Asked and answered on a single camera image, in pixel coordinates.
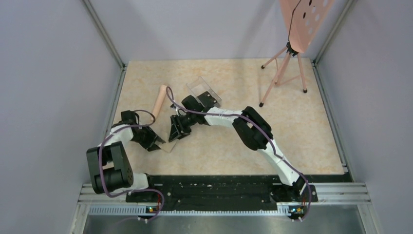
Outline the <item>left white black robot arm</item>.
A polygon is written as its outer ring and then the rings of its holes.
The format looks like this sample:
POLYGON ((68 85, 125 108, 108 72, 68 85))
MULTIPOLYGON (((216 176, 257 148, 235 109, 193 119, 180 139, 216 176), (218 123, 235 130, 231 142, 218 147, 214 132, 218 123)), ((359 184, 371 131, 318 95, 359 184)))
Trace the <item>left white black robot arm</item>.
POLYGON ((86 152, 91 184, 96 194, 117 197, 118 189, 130 188, 134 174, 127 157, 129 142, 138 143, 148 152, 160 150, 159 143, 165 141, 150 127, 156 117, 146 110, 126 110, 121 112, 121 120, 111 126, 109 133, 98 146, 86 152))

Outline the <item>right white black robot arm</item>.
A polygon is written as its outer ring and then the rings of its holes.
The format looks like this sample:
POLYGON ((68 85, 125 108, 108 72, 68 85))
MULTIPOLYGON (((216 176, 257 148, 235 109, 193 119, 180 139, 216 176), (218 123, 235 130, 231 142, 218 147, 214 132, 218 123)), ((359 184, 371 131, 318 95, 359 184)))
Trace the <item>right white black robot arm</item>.
POLYGON ((307 182, 276 144, 270 125, 250 106, 230 111, 218 108, 217 103, 209 92, 187 96, 180 106, 174 103, 177 113, 170 117, 169 142, 189 136, 195 124, 233 128, 247 148, 261 153, 276 169, 286 186, 286 196, 292 201, 300 200, 305 195, 307 182))

